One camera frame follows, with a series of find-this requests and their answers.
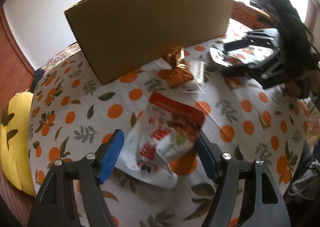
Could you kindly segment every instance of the orange dot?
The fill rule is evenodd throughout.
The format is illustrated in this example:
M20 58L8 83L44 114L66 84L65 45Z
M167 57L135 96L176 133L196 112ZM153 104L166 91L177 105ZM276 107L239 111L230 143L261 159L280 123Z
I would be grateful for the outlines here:
M279 175L283 175L285 171L287 170L288 162L285 156L281 156L277 161L277 173Z
M41 129L42 136L47 136L50 130L49 123L45 123Z
M243 123L242 125L243 130L246 134L248 135L252 135L252 133L254 132L254 125L251 121L247 120Z
M260 93L258 93L258 96L259 96L260 101L262 101L263 103L268 102L268 97L264 93L260 92Z
M277 150L279 148L279 139L277 136L273 136L270 140L270 143L271 143L271 147L274 150Z
M117 219L115 216L113 216L113 215L111 215L111 218L112 218L112 220L115 222L116 227L119 227L119 221L118 221L118 219Z
M303 111L307 110L307 107L306 107L306 105L305 105L305 103L303 101L300 102L300 106L301 106Z
M144 111L139 112L139 114L137 115L137 120L141 117L141 115L143 114Z
M236 54L236 57L241 58L241 59L245 59L244 55L242 55L242 54Z
M203 46L195 46L196 51L205 51L205 47Z
M38 102L41 101L42 97L43 97L43 94L40 94L38 97Z
M271 120L272 120L272 117L271 117L271 114L269 113L269 112L267 112L267 111L264 111L263 113L262 113L262 119L263 119L263 121L265 122L265 123L267 123L267 124L271 124Z
M60 151L58 147L53 147L49 151L49 161L53 163L55 160L57 160L60 157Z
M76 79L72 82L71 88L76 88L80 84L80 79Z
M305 129L305 131L308 130L308 123L306 121L303 123L303 128Z
M56 118L56 115L54 113L50 114L48 117L48 123L53 123L55 118Z
M57 71L54 71L53 74L50 76L50 78L55 78L57 73L58 73Z
M288 131L288 126L287 126L287 124L285 123L285 121L280 122L280 128L281 128L281 131L282 131L283 133L287 133L287 131Z
M46 82L45 82L45 86L48 86L51 84L53 78L49 78Z
M76 118L76 114L75 114L74 111L68 112L68 114L66 115L65 122L66 122L67 124L73 123L73 121L75 120L75 118Z
M42 170L38 171L38 181L42 184L44 181L44 173Z
M233 227L233 226L237 225L238 220L239 220L239 218L238 218L238 217L237 217L237 218L232 219L232 220L230 221L230 223L229 223L228 227Z
M69 103L69 101L70 101L70 97L67 95L62 99L61 105L65 106L65 105L67 105Z
M121 83L132 83L134 80L136 80L138 75L133 72L129 72L127 74L124 74L120 76L120 82Z
M282 178L282 181L285 183L285 184L288 184L291 180L291 173L290 173L290 170L286 170L285 173L283 174L283 178Z
M200 101L200 102L196 102L195 107L198 110L201 110L204 112L205 115L208 115L211 112L211 107L209 104L207 104L206 102Z
M139 100L141 98L142 94L143 94L142 90L136 88L136 89L133 89L133 90L130 91L129 98L132 101L136 101L136 100Z
M51 101L52 101L52 97L48 97L44 102L45 102L46 106L49 106Z
M78 181L78 183L77 183L77 190L78 190L79 193L81 193L80 181Z
M296 115L299 115L299 110L297 107L293 107L293 112L296 114Z
M227 80L234 88L238 88L241 85L241 80L238 77L230 77Z
M235 130L230 125L224 125L220 128L220 137L224 142L231 142L235 137Z
M196 155L197 152L195 148L192 148L182 157L176 160L172 160L170 162L170 168L172 172L176 173L177 175L191 174L197 168L198 165Z
M37 114L39 113L39 111L40 111L40 107L38 106L38 107L36 107L34 110L33 110L33 117L35 117L35 116L37 116Z
M54 94L55 91L56 91L55 87L51 88L50 91L47 94L47 97L51 97Z
M111 138L112 134L106 134L103 139L102 139L102 143L107 143L109 141L109 139Z
M170 70L170 69L161 69L158 72L158 77L160 77L163 80L168 80L170 78L171 72L172 72L172 70Z
M249 100L246 100L246 99L241 101L241 107L247 113L251 112L252 110L252 104L250 103Z
M251 52L250 50L248 50L248 49L242 49L242 51L243 51L243 52L246 52L246 53L249 54L249 55L252 55L252 52Z
M111 119L118 118L123 112L123 107L120 104L112 105L108 109L108 117Z
M36 148L36 157L37 157L37 158L40 158L41 152L42 152L42 149L41 149L40 146L38 146L38 147Z
M67 67L63 73L66 74L66 73L68 73L70 70L71 70L71 67Z

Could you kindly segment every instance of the snack bag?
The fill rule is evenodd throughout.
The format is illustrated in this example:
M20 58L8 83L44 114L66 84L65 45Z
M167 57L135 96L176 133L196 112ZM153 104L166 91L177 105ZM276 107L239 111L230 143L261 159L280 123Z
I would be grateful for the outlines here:
M204 122L204 113L159 93L124 141L116 167L143 182L173 188L177 175L169 162L189 151Z

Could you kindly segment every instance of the orange fruit pattern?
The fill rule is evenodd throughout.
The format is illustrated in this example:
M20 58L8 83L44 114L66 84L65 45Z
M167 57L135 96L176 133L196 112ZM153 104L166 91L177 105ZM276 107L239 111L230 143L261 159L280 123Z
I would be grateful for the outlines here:
M281 156L277 161L277 173L283 175L287 170L288 162L285 156Z
M38 106L38 107L36 107L36 108L33 110L32 116L33 116L33 117L37 116L37 114L39 113L39 111L40 111L40 107Z
M192 148L181 158L171 161L170 168L172 172L176 173L177 175L191 174L197 168L198 165L196 155L196 149Z
M143 114L144 111L139 112L139 114L137 115L137 120L141 117L141 115Z
M242 55L242 54L236 54L236 57L241 58L241 59L245 59L244 55Z
M260 93L258 93L258 96L259 96L260 101L262 101L263 103L268 102L268 97L264 93L260 92Z
M40 158L40 157L41 157L41 152L42 152L42 149L41 149L40 146L38 146L38 147L36 148L36 157L37 157L37 158Z
M43 97L43 94L40 94L38 97L38 102L41 101L42 97Z
M136 80L138 75L133 72L129 72L127 74L124 74L120 76L120 82L121 83L132 83L134 80Z
M287 131L288 131L288 126L287 126L287 124L285 123L285 121L280 122L280 128L281 128L281 131L282 131L283 133L287 133Z
M172 72L172 70L170 70L170 69L161 69L158 72L158 77L163 80L168 80L170 78L171 72Z
M80 79L76 79L72 82L71 88L76 88L80 84Z
M235 137L235 130L230 125L224 125L220 128L220 137L224 142L229 143Z
M107 143L109 141L109 139L111 138L112 134L106 134L103 139L102 139L102 143Z
M63 73L66 74L66 73L68 73L70 70L71 70L71 67L67 67Z
M68 112L68 114L66 115L66 118L65 118L65 122L67 124L73 123L75 118L76 118L76 114L74 111Z
M53 123L55 118L56 118L55 113L50 114L48 117L48 123Z
M108 117L111 119L118 118L123 112L123 107L120 104L112 105L108 109Z
M41 129L41 134L42 136L47 136L50 130L50 125L49 123L45 123Z
M195 108L203 111L205 115L208 115L211 112L210 105L203 101L196 102Z
M44 181L44 173L43 173L42 170L39 170L39 172L38 172L38 180L39 180L39 182L40 182L41 184L42 184L43 181Z
M271 143L271 147L274 150L277 150L279 148L279 139L277 136L273 136L270 140L270 143Z
M115 222L116 227L119 227L119 221L118 221L118 219L117 219L115 216L113 216L113 215L111 215L111 218L112 218L112 220Z
M53 147L49 151L49 161L53 163L55 160L57 160L60 157L60 151L58 147Z
M136 89L133 89L133 90L131 90L129 92L129 98L132 101L136 101L136 100L139 100L141 98L142 94L143 94L142 90L136 88Z
M228 227L233 227L233 226L237 225L238 220L239 220L239 218L238 218L238 217L237 217L237 218L232 219L232 220L230 221L230 223L229 223Z
M253 123L252 123L251 121L249 121L249 120L245 121L245 122L243 123L242 127L243 127L243 130L244 130L244 132L245 132L246 134L248 134L248 135L252 135L252 134L253 134L253 132L254 132L254 125L253 125Z
M249 100L242 100L241 101L241 108L246 112L249 113L252 110L252 104Z
M272 120L272 117L271 117L271 114L267 111L264 111L262 113L262 119L265 123L267 124L271 124L271 120Z
M205 51L205 47L203 46L195 46L196 51Z
M61 105L66 106L69 103L69 101L70 101L70 97L67 95L62 99Z
M77 190L78 190L79 193L81 193L80 181L78 181L78 183L77 183Z

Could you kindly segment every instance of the metal screw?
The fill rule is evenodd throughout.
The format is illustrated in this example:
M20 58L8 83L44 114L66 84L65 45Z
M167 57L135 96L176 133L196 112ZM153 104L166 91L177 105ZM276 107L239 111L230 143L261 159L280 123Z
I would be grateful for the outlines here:
M86 156L86 158L87 158L87 159L90 159L90 160L94 159L95 157L96 157L95 153L89 153L89 154Z
M230 159L231 158L231 155L229 153L223 153L222 154L222 158L224 159Z
M259 164L260 166L262 166L264 164L264 161L263 160L260 160L260 159L257 159L256 160L256 163Z
M62 160L61 160L61 159L57 159L57 160L54 162L54 165L55 165L55 166L61 166L61 165L62 165Z

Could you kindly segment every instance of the blue gripper pad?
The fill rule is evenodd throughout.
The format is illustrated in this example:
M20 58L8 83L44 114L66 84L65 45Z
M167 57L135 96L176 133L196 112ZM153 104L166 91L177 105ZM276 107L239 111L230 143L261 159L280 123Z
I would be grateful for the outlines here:
M110 147L101 162L101 171L98 175L99 184L103 184L112 174L124 145L124 133L118 130L116 134L111 136L108 143L110 142Z
M219 176L215 169L216 161L214 160L214 157L210 152L205 140L200 134L198 135L198 139L196 140L195 147L203 168L207 174L207 177L213 182L217 183Z

